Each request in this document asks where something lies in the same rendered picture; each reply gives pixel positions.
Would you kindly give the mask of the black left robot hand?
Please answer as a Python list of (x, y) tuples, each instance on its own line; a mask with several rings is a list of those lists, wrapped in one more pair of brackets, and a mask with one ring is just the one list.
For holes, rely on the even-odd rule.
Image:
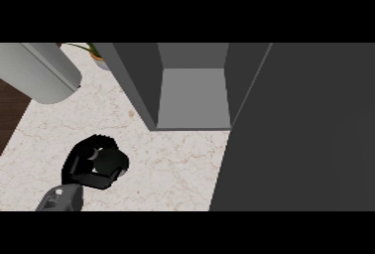
[(116, 170), (104, 175), (95, 170), (95, 158), (102, 149), (119, 149), (110, 136), (94, 134), (74, 146), (63, 167), (63, 184), (79, 184), (85, 187), (107, 190), (123, 175)]

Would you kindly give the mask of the dark wine bottle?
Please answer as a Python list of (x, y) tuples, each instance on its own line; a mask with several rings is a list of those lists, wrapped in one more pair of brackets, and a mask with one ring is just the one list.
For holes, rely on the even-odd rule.
[(111, 175), (116, 170), (125, 174), (129, 169), (127, 155), (117, 149), (99, 150), (94, 159), (94, 168), (104, 175)]

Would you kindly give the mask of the grey open cabinet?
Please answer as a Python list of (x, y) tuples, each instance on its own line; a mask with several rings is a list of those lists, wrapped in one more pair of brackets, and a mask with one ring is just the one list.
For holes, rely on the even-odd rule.
[(269, 43), (98, 43), (95, 47), (151, 131), (234, 127)]

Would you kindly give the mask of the dark grey cabinet door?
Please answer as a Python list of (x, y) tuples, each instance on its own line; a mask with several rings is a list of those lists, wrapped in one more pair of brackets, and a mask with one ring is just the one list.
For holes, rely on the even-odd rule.
[(272, 46), (212, 207), (375, 210), (375, 44)]

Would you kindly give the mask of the pale grey rounded appliance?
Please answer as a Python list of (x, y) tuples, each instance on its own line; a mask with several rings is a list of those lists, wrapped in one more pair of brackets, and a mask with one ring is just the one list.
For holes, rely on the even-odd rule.
[(0, 43), (0, 78), (42, 104), (63, 102), (83, 81), (55, 43)]

